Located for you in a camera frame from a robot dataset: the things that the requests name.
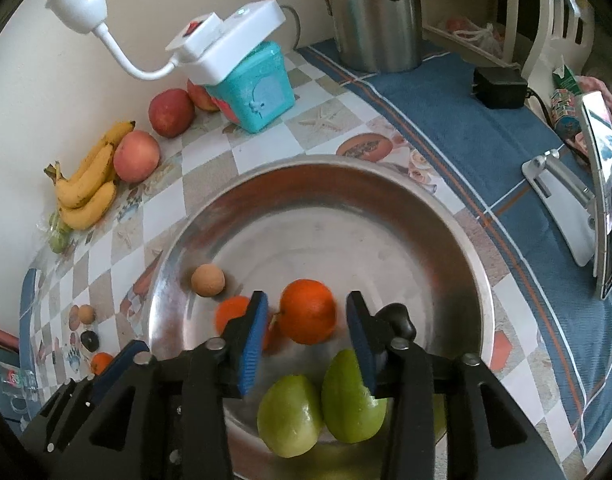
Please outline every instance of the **turquoise plastic box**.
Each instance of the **turquoise plastic box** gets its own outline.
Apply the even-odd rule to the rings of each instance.
[[[274,41],[260,43],[224,81],[206,90],[228,120],[251,134],[295,104],[284,56]]]

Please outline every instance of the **stainless steel kettle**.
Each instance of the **stainless steel kettle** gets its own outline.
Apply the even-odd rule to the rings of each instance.
[[[326,0],[342,62],[362,72],[421,63],[420,0]]]

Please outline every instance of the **stainless steel basin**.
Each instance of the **stainless steel basin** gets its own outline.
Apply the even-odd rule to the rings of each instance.
[[[190,291],[190,274],[206,262],[227,275],[217,298]],[[410,179],[352,158],[284,160],[211,196],[163,254],[149,296],[150,348],[160,359],[194,348],[216,335],[212,317],[220,301],[260,289],[276,309],[282,289],[298,278],[333,291],[337,331],[325,343],[290,342],[264,357],[253,390],[225,402],[235,473],[249,480],[376,480],[386,428],[352,446],[324,431],[308,453],[283,459],[257,436],[261,397],[287,374],[321,383],[330,360],[350,346],[343,312],[350,290],[360,290],[373,311],[406,304],[416,342],[427,351],[477,352],[489,364],[494,311],[484,268],[449,211]]]

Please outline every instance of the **white cable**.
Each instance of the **white cable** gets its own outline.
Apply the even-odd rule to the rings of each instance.
[[[171,57],[168,60],[168,63],[164,65],[159,70],[155,70],[155,72],[144,72],[138,69],[131,61],[126,57],[126,54],[122,52],[122,49],[119,47],[115,38],[113,38],[108,31],[108,27],[105,23],[100,23],[93,29],[93,34],[97,36],[101,42],[106,46],[108,51],[115,58],[116,62],[129,73],[129,75],[133,76],[135,79],[142,79],[144,81],[155,81],[155,79],[161,79],[164,76],[167,76],[177,66],[177,58],[175,56]]]

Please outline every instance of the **white wall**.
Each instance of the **white wall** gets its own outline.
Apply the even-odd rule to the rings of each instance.
[[[167,60],[164,47],[185,23],[215,10],[227,17],[256,0],[106,0],[107,24],[139,68]],[[278,0],[302,19],[302,43],[332,36],[323,0]],[[149,129],[147,107],[163,89],[185,88],[181,73],[159,82],[126,75],[93,36],[65,28],[43,7],[26,0],[0,35],[0,328],[17,335],[19,293],[37,250],[35,225],[53,208],[42,169],[54,160],[74,170],[97,137],[115,120]],[[287,48],[294,27],[276,40]]]

